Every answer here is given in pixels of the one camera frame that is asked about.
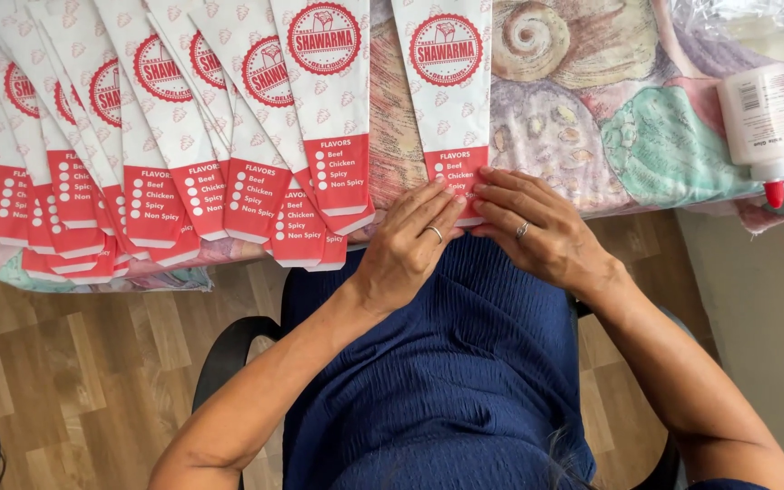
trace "blue skirt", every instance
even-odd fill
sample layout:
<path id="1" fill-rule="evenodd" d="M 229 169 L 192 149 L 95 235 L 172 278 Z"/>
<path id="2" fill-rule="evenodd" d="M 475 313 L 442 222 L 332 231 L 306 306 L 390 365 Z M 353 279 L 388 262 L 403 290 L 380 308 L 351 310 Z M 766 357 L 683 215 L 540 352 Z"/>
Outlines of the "blue skirt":
<path id="1" fill-rule="evenodd" d="M 316 311 L 363 253 L 340 271 L 293 270 L 283 328 Z M 575 325 L 564 291 L 516 269 L 494 242 L 453 241 L 413 302 L 295 401 L 284 488 L 533 489 L 558 479 L 553 461 L 591 480 Z"/>

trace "white glue bottle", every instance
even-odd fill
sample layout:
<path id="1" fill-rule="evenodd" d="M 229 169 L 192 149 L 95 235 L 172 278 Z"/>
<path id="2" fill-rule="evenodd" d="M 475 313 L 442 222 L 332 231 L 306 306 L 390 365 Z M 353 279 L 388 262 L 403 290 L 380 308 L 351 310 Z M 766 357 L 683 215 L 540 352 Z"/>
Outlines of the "white glue bottle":
<path id="1" fill-rule="evenodd" d="M 764 182 L 768 203 L 784 201 L 784 64 L 768 64 L 725 78 L 719 91 L 727 145 L 735 165 L 750 166 Z"/>

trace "woman's right hand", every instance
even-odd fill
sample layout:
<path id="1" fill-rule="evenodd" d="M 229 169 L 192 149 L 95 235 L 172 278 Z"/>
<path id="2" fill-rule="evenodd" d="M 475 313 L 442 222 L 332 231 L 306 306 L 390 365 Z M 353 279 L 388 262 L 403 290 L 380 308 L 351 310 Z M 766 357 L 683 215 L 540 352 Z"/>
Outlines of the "woman's right hand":
<path id="1" fill-rule="evenodd" d="M 480 173 L 489 185 L 475 186 L 480 200 L 474 209 L 486 223 L 471 233 L 495 240 L 519 269 L 571 291 L 587 304 L 627 274 L 573 205 L 546 181 L 491 167 Z M 527 221 L 525 235 L 517 240 L 517 230 Z"/>

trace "ring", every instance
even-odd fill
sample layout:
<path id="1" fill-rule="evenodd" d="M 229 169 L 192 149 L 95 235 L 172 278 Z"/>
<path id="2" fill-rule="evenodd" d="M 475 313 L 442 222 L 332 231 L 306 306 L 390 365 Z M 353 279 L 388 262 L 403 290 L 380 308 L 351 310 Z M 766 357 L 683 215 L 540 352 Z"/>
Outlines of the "ring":
<path id="1" fill-rule="evenodd" d="M 530 224 L 531 223 L 526 221 L 525 223 L 522 224 L 521 227 L 517 228 L 517 230 L 516 230 L 516 239 L 517 240 L 521 239 L 523 236 L 525 236 L 526 233 L 528 233 L 528 225 L 530 225 Z"/>
<path id="2" fill-rule="evenodd" d="M 441 230 L 439 230 L 439 229 L 437 229 L 435 227 L 425 227 L 425 229 L 423 229 L 422 232 L 425 232 L 426 230 L 431 230 L 431 231 L 437 233 L 437 238 L 440 239 L 440 241 L 437 243 L 438 245 L 443 243 L 443 234 L 441 234 Z"/>

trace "clear plastic wrap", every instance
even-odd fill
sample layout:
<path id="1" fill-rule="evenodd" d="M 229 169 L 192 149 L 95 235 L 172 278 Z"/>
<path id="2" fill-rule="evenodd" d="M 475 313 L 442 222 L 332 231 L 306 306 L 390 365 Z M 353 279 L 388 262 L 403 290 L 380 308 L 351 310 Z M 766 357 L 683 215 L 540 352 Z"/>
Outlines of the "clear plastic wrap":
<path id="1" fill-rule="evenodd" d="M 784 32 L 784 0 L 669 0 L 673 24 L 711 41 Z"/>

